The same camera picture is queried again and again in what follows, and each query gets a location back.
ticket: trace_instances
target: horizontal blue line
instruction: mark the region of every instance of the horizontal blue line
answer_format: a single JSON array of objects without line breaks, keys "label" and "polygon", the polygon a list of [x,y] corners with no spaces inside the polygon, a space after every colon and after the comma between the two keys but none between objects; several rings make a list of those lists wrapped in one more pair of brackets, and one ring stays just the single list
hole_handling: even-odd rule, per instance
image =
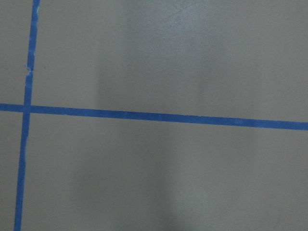
[{"label": "horizontal blue line", "polygon": [[[22,112],[22,110],[23,110],[22,105],[0,104],[0,111]],[[82,109],[82,108],[69,108],[69,107],[47,107],[47,106],[32,105],[31,113],[149,120],[149,121],[178,122],[178,123],[191,123],[191,124],[225,125],[225,126],[238,126],[238,127],[251,127],[251,128],[308,130],[307,122],[211,117],[211,116],[196,116],[196,115],[189,116],[189,115],[177,115],[177,114],[95,110],[95,109]]]}]

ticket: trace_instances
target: blue tape strip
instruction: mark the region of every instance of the blue tape strip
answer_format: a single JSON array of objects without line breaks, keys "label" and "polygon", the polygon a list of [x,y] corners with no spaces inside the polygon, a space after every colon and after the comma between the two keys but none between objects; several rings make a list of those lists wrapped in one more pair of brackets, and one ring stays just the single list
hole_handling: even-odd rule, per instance
[{"label": "blue tape strip", "polygon": [[26,64],[29,73],[26,76],[26,84],[25,84],[25,96],[24,96],[24,107],[23,107],[24,113],[23,113],[23,124],[22,124],[21,142],[20,142],[14,231],[20,231],[22,222],[25,172],[26,172],[26,143],[29,135],[29,125],[30,125],[32,80],[33,80],[33,70],[34,70],[35,47],[36,47],[37,31],[38,31],[37,23],[39,18],[38,12],[39,12],[39,0],[33,0],[31,27],[29,36],[28,60]]},{"label": "blue tape strip", "polygon": [[5,112],[23,112],[24,106],[18,105],[18,104],[6,104],[6,103],[0,103],[0,111]]},{"label": "blue tape strip", "polygon": [[31,106],[31,113],[150,120],[150,121],[164,121],[164,122],[178,122],[178,123],[192,123],[192,124],[226,125],[226,126],[240,126],[240,127],[252,127],[252,128],[308,130],[307,122],[209,117],[209,116],[196,116],[196,115],[189,116],[189,115],[158,114],[158,113],[145,113],[145,112],[125,112],[125,111],[94,110],[94,109],[81,109],[81,108],[68,108],[68,107]]}]

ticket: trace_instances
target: blue line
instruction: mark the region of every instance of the blue line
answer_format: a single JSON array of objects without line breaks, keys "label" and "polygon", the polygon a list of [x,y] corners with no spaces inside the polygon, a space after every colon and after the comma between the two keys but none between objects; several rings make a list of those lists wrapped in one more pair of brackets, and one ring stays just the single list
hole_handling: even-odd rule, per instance
[{"label": "blue line", "polygon": [[178,123],[191,123],[191,124],[226,125],[226,126],[239,126],[239,127],[252,127],[252,128],[308,130],[307,122],[210,117],[210,116],[196,116],[196,115],[189,116],[189,115],[158,114],[158,113],[146,113],[146,112],[125,112],[125,111],[94,110],[94,109],[81,109],[81,108],[68,108],[68,107],[31,106],[31,113],[150,120],[150,121],[178,122]]},{"label": "blue line", "polygon": [[18,104],[6,104],[6,103],[0,103],[0,111],[5,112],[23,112],[24,106],[18,105]]},{"label": "blue line", "polygon": [[23,124],[22,124],[21,141],[20,141],[14,231],[21,230],[22,213],[23,213],[24,185],[25,185],[25,172],[26,172],[26,144],[29,135],[29,125],[30,125],[32,81],[33,81],[33,70],[34,70],[34,59],[35,59],[35,47],[36,47],[37,31],[38,31],[37,23],[39,18],[38,11],[39,11],[39,0],[33,0],[31,27],[29,36],[28,60],[26,64],[29,73],[26,76],[26,83],[25,83]]}]

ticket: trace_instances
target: vertical blue line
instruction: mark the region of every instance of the vertical blue line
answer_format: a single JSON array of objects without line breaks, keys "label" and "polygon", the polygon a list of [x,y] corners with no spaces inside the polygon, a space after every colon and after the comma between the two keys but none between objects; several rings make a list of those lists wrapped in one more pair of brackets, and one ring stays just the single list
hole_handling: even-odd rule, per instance
[{"label": "vertical blue line", "polygon": [[34,70],[34,59],[35,59],[35,47],[36,47],[37,31],[38,31],[37,23],[39,18],[38,11],[39,11],[39,0],[33,0],[28,59],[26,64],[26,67],[29,70],[29,72],[26,76],[26,83],[25,83],[23,123],[21,131],[20,154],[19,154],[18,177],[17,177],[14,231],[21,230],[21,222],[22,222],[24,185],[25,185],[25,173],[26,173],[26,144],[29,134],[29,125],[30,125],[32,81],[33,81],[33,70]]}]

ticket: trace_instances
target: gray floor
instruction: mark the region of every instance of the gray floor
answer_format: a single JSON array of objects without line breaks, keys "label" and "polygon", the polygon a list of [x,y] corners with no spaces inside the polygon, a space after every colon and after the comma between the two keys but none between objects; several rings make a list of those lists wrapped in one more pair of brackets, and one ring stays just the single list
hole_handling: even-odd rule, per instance
[{"label": "gray floor", "polygon": [[[0,103],[23,103],[31,3],[0,1]],[[299,0],[41,0],[32,104],[307,122],[307,12]],[[4,231],[21,117],[0,112]],[[22,230],[306,231],[307,140],[32,114]]]}]

